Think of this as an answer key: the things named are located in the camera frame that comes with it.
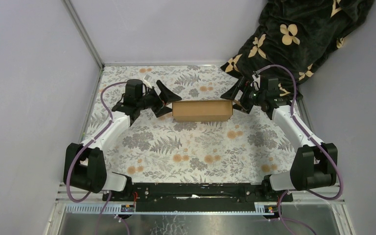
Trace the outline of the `brown cardboard box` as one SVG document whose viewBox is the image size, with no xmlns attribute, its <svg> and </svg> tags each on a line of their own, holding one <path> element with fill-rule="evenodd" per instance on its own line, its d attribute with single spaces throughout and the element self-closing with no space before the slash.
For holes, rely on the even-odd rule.
<svg viewBox="0 0 376 235">
<path fill-rule="evenodd" d="M 227 121 L 233 115 L 229 100 L 191 100 L 172 104 L 172 116 L 178 122 Z"/>
</svg>

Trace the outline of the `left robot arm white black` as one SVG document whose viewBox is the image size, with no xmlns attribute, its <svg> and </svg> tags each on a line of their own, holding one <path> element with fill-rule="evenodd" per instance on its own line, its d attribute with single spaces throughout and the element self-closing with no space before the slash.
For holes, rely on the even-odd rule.
<svg viewBox="0 0 376 235">
<path fill-rule="evenodd" d="M 131 127 L 142 110 L 150 109 L 156 117 L 161 117 L 172 111 L 169 104 L 182 100 L 160 80 L 155 86 L 140 79 L 130 79 L 123 84 L 125 91 L 112 108 L 100 100 L 108 117 L 97 132 L 81 143 L 68 145 L 63 176 L 68 193 L 71 193 L 71 187 L 75 187 L 91 193 L 114 191 L 118 200 L 130 199 L 132 188 L 127 185 L 130 179 L 107 171 L 104 152 L 113 147 L 116 139 Z"/>
</svg>

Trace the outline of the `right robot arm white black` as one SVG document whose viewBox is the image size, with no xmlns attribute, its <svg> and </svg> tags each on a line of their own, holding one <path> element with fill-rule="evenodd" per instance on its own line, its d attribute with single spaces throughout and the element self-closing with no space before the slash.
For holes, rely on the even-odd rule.
<svg viewBox="0 0 376 235">
<path fill-rule="evenodd" d="M 337 180 L 337 148 L 315 136 L 296 114 L 293 95 L 281 96 L 278 79 L 256 81 L 242 77 L 224 94 L 222 99 L 234 102 L 233 108 L 250 113 L 259 106 L 284 132 L 296 151 L 292 167 L 284 173 L 265 176 L 261 195 L 275 201 L 283 190 L 310 190 L 332 186 Z"/>
</svg>

